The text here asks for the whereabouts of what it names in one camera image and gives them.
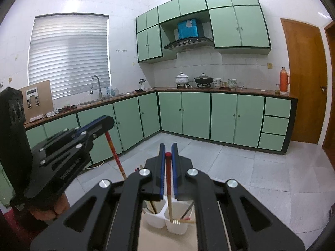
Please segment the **person's hand holding gripper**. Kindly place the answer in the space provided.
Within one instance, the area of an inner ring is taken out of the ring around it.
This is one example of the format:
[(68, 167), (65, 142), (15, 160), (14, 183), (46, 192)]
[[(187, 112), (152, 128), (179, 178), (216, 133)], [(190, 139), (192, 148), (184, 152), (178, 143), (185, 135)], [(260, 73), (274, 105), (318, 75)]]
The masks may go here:
[(29, 212), (37, 220), (49, 221), (57, 219), (60, 215), (70, 209), (70, 204), (65, 193), (63, 193), (56, 202), (47, 210), (41, 210), (37, 207), (31, 207)]

